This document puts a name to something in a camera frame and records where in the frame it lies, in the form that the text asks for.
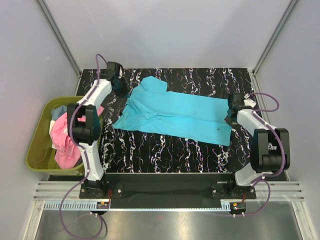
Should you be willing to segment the cyan t shirt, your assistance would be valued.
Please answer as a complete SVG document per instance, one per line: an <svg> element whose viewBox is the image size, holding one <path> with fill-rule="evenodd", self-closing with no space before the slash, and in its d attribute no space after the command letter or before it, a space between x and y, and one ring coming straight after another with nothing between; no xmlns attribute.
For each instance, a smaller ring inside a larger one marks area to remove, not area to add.
<svg viewBox="0 0 320 240"><path fill-rule="evenodd" d="M114 129L140 131L229 146L226 99L168 91L168 84L145 77L125 103Z"/></svg>

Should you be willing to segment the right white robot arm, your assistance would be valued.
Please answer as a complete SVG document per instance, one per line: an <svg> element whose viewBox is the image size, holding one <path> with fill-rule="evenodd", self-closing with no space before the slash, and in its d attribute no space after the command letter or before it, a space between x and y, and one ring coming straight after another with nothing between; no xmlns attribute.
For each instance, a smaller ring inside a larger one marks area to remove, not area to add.
<svg viewBox="0 0 320 240"><path fill-rule="evenodd" d="M230 197L239 198L245 187L265 177L277 177L289 169L291 155L287 129L271 125L249 108L230 108L226 121L242 126L252 136L249 163L236 171L234 181L227 185Z"/></svg>

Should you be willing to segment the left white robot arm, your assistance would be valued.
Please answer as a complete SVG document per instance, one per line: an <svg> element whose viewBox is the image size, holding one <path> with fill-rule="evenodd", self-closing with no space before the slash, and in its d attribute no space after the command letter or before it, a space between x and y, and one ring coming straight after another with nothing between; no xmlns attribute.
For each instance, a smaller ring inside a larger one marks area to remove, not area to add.
<svg viewBox="0 0 320 240"><path fill-rule="evenodd" d="M98 109L111 93L120 98L127 95L128 88L123 77L96 79L86 95L67 106L68 135L80 151L85 179L94 182L90 192L97 198L103 198L108 193L107 184L101 181L104 171L98 151L101 135Z"/></svg>

